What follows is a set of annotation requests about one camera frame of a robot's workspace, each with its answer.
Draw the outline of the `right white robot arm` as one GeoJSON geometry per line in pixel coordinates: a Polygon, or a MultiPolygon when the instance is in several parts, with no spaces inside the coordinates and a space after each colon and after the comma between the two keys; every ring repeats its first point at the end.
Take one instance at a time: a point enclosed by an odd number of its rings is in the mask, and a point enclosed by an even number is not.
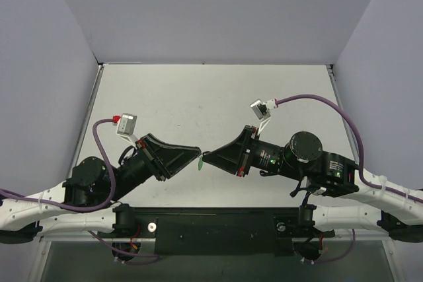
{"type": "Polygon", "coordinates": [[[422,191],[410,190],[361,170],[357,163],[323,150],[320,139],[307,131],[295,133],[285,146],[260,140],[256,128],[245,126],[234,141],[206,151],[202,161],[230,174],[244,177],[251,168],[260,175],[283,176],[309,195],[357,201],[355,206],[327,207],[303,203],[295,227],[303,235],[314,231],[364,229],[385,232],[393,240],[422,241],[422,191]]]}

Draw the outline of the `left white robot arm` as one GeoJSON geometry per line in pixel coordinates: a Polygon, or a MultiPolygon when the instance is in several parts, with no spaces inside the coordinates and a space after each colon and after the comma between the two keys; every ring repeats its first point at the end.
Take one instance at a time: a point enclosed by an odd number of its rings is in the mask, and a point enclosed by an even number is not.
{"type": "Polygon", "coordinates": [[[199,147],[171,145],[147,134],[132,139],[114,167],[102,156],[87,157],[71,177],[37,194],[1,190],[1,243],[24,244],[53,231],[97,230],[134,233],[136,221],[113,203],[150,178],[163,182],[201,155],[199,147]]]}

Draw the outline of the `green key tag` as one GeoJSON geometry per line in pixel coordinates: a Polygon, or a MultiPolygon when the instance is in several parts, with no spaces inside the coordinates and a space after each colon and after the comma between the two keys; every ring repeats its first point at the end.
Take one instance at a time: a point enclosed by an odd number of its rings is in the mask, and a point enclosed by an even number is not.
{"type": "Polygon", "coordinates": [[[203,167],[203,160],[202,160],[202,156],[201,156],[199,161],[198,161],[198,170],[201,171],[202,167],[203,167]]]}

